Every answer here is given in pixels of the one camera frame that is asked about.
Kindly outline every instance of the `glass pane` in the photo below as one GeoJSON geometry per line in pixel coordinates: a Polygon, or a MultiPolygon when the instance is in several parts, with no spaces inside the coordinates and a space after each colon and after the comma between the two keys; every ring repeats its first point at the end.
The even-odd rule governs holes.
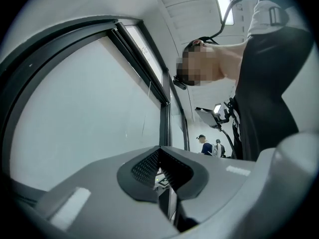
{"type": "Polygon", "coordinates": [[[162,69],[139,28],[137,26],[127,26],[126,29],[130,33],[131,37],[134,39],[137,46],[141,49],[143,55],[145,56],[146,60],[149,62],[151,68],[159,79],[159,82],[163,84],[162,69]]]}
{"type": "Polygon", "coordinates": [[[181,121],[181,113],[177,101],[170,90],[170,106],[171,106],[171,131],[172,145],[175,148],[184,149],[184,134],[181,121]]]}
{"type": "Polygon", "coordinates": [[[17,123],[11,177],[50,190],[87,164],[155,146],[160,102],[109,38],[58,64],[17,123]]]}

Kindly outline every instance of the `ceiling light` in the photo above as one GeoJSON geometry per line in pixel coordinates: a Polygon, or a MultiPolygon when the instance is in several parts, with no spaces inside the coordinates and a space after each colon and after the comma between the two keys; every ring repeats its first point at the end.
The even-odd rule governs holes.
{"type": "MultiPolygon", "coordinates": [[[[218,6],[219,6],[219,11],[222,17],[222,20],[224,19],[227,7],[230,3],[230,0],[217,0],[218,1],[218,6]]],[[[233,17],[233,11],[230,10],[229,15],[226,19],[226,25],[233,25],[234,24],[234,17],[233,17]]]]}
{"type": "Polygon", "coordinates": [[[218,113],[220,108],[221,108],[221,105],[216,105],[214,108],[214,113],[215,114],[218,113]]]}

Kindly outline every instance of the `baseball cap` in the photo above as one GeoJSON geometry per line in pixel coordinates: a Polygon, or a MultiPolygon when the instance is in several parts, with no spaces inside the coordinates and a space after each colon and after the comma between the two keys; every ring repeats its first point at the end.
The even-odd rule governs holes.
{"type": "Polygon", "coordinates": [[[206,138],[206,136],[204,136],[203,134],[200,134],[198,137],[196,137],[196,139],[200,139],[201,137],[205,137],[206,138]]]}

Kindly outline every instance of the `man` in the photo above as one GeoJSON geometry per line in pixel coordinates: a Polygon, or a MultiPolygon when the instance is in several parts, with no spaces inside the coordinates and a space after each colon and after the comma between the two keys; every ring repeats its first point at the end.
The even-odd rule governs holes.
{"type": "Polygon", "coordinates": [[[223,78],[235,81],[232,105],[238,159],[256,161],[262,150],[298,132],[282,94],[314,41],[296,11],[291,0],[258,0],[245,42],[215,45],[197,39],[184,49],[176,75],[181,82],[202,86],[223,78]]]}
{"type": "Polygon", "coordinates": [[[199,140],[199,143],[203,143],[201,153],[203,153],[204,155],[212,156],[213,146],[206,140],[206,137],[201,134],[196,139],[199,140]]]}
{"type": "Polygon", "coordinates": [[[216,147],[217,147],[217,153],[218,157],[222,157],[225,154],[225,147],[220,143],[219,139],[216,139],[216,147]]]}

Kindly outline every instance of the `window frame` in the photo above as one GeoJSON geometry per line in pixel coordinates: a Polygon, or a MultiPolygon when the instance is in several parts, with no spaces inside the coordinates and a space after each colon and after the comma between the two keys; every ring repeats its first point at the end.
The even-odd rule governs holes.
{"type": "Polygon", "coordinates": [[[105,36],[115,44],[161,103],[159,145],[171,146],[170,87],[181,110],[184,145],[187,147],[187,124],[171,76],[160,52],[144,23],[137,19],[124,19],[128,25],[137,22],[163,72],[161,83],[124,24],[114,16],[92,16],[67,21],[35,34],[18,46],[0,63],[0,150],[6,185],[29,205],[35,205],[45,191],[31,188],[10,178],[10,151],[14,129],[30,96],[44,79],[66,57],[81,47],[105,36]]]}
{"type": "MultiPolygon", "coordinates": [[[[142,42],[143,43],[143,48],[145,48],[147,50],[147,52],[149,53],[149,58],[153,61],[149,61],[148,60],[148,63],[150,65],[150,67],[153,69],[154,73],[156,74],[156,76],[158,77],[158,80],[161,82],[163,82],[163,70],[159,64],[159,62],[157,61],[157,58],[155,57],[154,53],[153,53],[153,50],[151,49],[149,43],[146,41],[144,35],[142,34],[140,28],[135,24],[135,25],[125,25],[125,29],[129,32],[130,36],[133,38],[133,40],[135,41],[135,43],[138,45],[138,43],[142,42]]],[[[145,58],[147,59],[147,56],[145,54],[144,51],[142,51],[143,55],[145,56],[145,58]]]]}

